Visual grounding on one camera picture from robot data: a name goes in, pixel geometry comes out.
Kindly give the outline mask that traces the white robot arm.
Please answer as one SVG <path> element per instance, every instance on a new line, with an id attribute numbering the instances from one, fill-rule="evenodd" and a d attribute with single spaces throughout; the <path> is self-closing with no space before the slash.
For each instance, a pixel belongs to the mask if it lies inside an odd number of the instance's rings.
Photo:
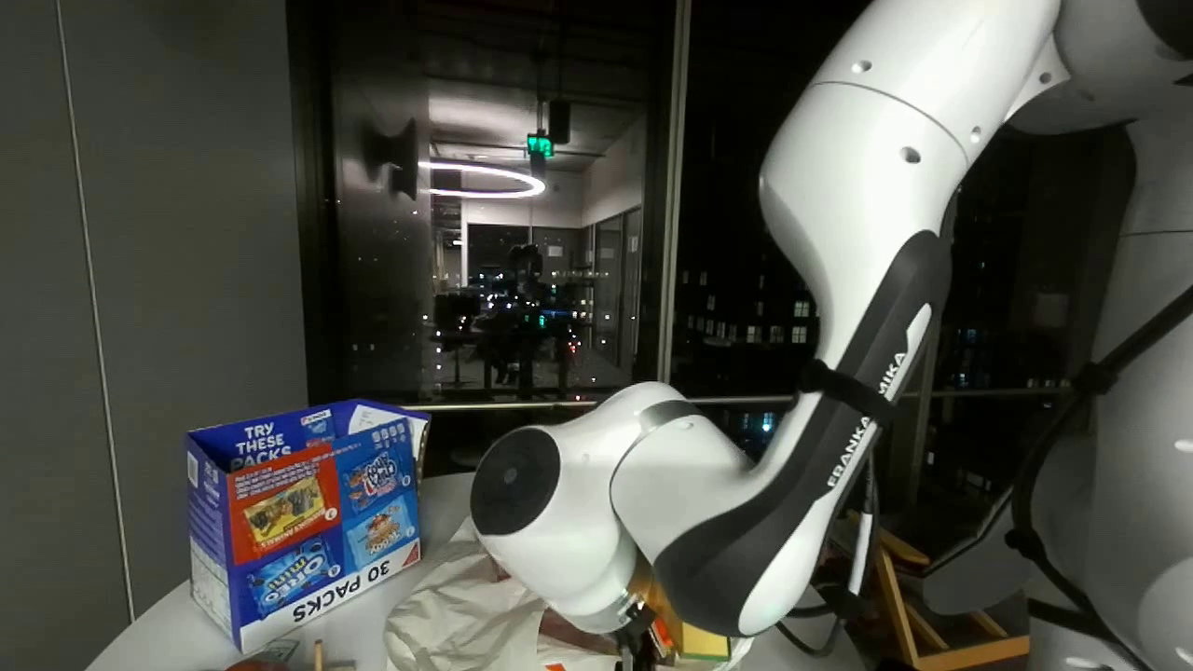
<path id="1" fill-rule="evenodd" d="M 1001 125 L 1120 125 L 1141 152 L 1090 365 L 1097 442 L 1075 496 L 1015 496 L 1010 544 L 1053 582 L 1032 649 L 1128 671 L 1193 663 L 1193 0 L 870 0 L 761 165 L 767 233 L 822 313 L 811 382 L 766 455 L 638 380 L 501 434 L 473 478 L 483 546 L 590 634 L 636 576 L 714 634 L 759 638 L 811 592 L 944 313 L 944 211 Z"/>

